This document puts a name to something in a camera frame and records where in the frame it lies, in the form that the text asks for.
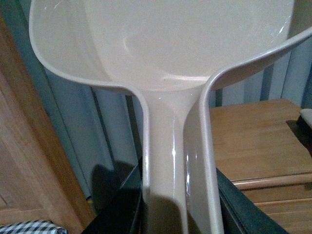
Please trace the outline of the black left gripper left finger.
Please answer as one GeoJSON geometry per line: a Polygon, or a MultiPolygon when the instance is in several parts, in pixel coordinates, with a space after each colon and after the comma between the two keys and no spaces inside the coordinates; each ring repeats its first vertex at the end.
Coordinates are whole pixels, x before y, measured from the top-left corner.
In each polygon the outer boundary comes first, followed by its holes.
{"type": "Polygon", "coordinates": [[[140,234],[142,215],[142,158],[111,201],[85,228],[84,234],[140,234]]]}

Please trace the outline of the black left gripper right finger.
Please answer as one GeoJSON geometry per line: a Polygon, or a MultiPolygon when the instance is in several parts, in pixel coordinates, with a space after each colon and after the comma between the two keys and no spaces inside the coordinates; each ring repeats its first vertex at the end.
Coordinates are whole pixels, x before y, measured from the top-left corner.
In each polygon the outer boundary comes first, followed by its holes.
{"type": "Polygon", "coordinates": [[[255,206],[220,170],[216,171],[222,221],[226,234],[286,234],[255,206]]]}

